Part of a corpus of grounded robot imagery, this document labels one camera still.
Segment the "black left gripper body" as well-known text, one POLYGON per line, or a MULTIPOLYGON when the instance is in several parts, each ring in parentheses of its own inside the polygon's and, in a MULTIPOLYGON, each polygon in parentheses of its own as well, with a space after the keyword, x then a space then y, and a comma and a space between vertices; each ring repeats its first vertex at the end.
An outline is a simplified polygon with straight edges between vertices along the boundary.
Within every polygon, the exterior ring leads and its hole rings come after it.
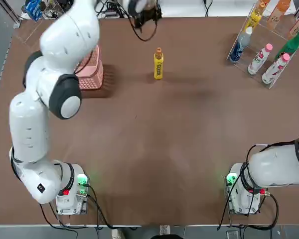
POLYGON ((135 17, 135 27, 142 27, 147 21, 153 20, 155 23, 162 18, 161 7, 158 1, 148 1, 142 12, 135 17))

